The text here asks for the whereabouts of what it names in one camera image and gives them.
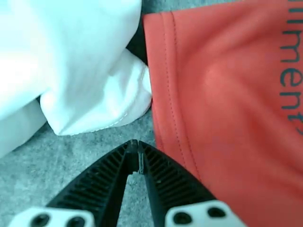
seam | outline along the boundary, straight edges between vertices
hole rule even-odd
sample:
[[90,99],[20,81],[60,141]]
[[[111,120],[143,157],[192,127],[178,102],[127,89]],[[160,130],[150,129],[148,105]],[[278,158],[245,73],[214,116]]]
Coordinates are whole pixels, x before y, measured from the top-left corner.
[[175,113],[174,110],[172,108],[172,101],[171,101],[171,94],[170,94],[170,82],[169,82],[169,70],[168,70],[168,63],[167,63],[167,44],[166,44],[166,32],[165,32],[165,24],[164,24],[164,18],[163,18],[163,14],[161,13],[161,17],[162,17],[162,22],[163,22],[163,37],[164,37],[164,48],[165,48],[165,69],[166,69],[166,84],[167,84],[167,90],[168,90],[168,94],[169,94],[169,107],[170,107],[170,113],[172,116],[172,120],[174,122],[174,130],[175,130],[175,135],[177,138],[177,142],[178,142],[178,147],[179,147],[179,151],[181,152],[182,155],[182,159],[183,159],[183,165],[186,167],[186,163],[185,163],[185,159],[184,159],[184,155],[182,153],[182,149],[181,149],[181,144],[180,144],[180,138],[178,135],[178,131],[177,131],[177,124],[176,124],[176,119],[175,119]]
[[[176,21],[175,21],[175,16],[172,12],[171,13],[171,16],[172,16],[172,21],[173,21],[173,26],[174,26],[174,42],[175,42],[175,48],[176,48],[176,75],[178,77],[178,39],[177,39],[177,29],[176,29]],[[182,111],[180,111],[180,114],[181,114],[181,120],[182,120],[182,123],[184,125],[184,130],[186,130],[185,128],[185,124],[184,124],[184,121],[183,121],[183,116],[182,116]],[[197,174],[198,174],[198,179],[201,181],[201,175],[200,175],[200,172],[198,170],[198,166],[197,166],[197,163],[194,159],[194,154],[193,154],[193,150],[191,148],[191,145],[190,145],[190,142],[189,142],[189,138],[188,138],[188,134],[187,132],[185,132],[185,137],[186,137],[186,140],[187,140],[187,144],[188,144],[188,148],[189,148],[189,153],[190,153],[190,156],[194,162],[194,165],[195,165],[195,169],[197,171]],[[180,151],[181,151],[181,154],[182,154],[182,157],[183,157],[183,160],[184,160],[184,163],[185,163],[185,158],[184,158],[184,153],[182,152],[182,149],[180,148]]]
[[142,70],[141,70],[141,74],[139,76],[139,80],[138,80],[138,90],[136,92],[136,94],[134,95],[134,98],[132,99],[132,101],[130,102],[130,105],[126,108],[126,110],[124,111],[124,115],[122,115],[122,117],[120,117],[117,121],[111,123],[110,125],[106,126],[106,127],[103,127],[103,128],[100,128],[100,129],[96,129],[96,130],[90,130],[90,131],[86,131],[86,132],[79,132],[79,133],[76,133],[76,134],[71,134],[71,136],[75,136],[75,135],[79,135],[81,133],[88,133],[88,132],[96,132],[96,131],[99,131],[99,130],[103,130],[103,129],[108,129],[116,124],[118,124],[119,122],[121,122],[127,115],[128,115],[128,112],[129,110],[131,109],[131,107],[133,106],[134,102],[136,101],[136,98],[139,94],[139,89],[141,88],[141,84],[142,84],[142,80],[143,80],[143,77],[144,77],[144,74],[146,72],[146,69],[147,67],[145,67],[145,65],[142,66]]

gray carpet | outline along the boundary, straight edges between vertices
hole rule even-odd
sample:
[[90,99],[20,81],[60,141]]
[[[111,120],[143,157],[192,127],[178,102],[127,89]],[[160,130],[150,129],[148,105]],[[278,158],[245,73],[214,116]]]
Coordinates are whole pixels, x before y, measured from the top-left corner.
[[[143,0],[143,13],[216,2],[222,0]],[[146,61],[142,25],[128,48]],[[26,208],[44,206],[86,167],[130,139],[155,145],[151,111],[124,127],[72,137],[55,136],[45,125],[29,142],[0,159],[0,227]],[[118,226],[153,226],[144,179],[138,174],[128,178]]]

red cloth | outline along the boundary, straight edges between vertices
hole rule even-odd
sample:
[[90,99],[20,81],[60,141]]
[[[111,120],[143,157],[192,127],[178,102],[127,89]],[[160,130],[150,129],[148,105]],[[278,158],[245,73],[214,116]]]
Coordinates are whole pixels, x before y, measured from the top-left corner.
[[249,226],[303,226],[303,1],[219,4],[143,24],[157,146]]

orange fabric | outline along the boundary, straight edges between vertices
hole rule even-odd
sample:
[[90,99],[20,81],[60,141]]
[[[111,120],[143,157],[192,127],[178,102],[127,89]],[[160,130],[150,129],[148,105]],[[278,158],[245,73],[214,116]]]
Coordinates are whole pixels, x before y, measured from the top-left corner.
[[303,226],[303,1],[219,4],[143,24],[157,146],[249,226]]

white towel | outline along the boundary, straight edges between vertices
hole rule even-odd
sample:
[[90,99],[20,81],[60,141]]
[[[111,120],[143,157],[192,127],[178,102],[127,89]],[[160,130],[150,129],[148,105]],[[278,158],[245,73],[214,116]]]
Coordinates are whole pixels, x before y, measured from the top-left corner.
[[[42,126],[45,119],[33,101],[38,96],[57,135],[125,125],[146,112],[152,96],[149,71],[126,50],[141,4],[0,2],[0,156]],[[11,133],[4,136],[7,130]]]

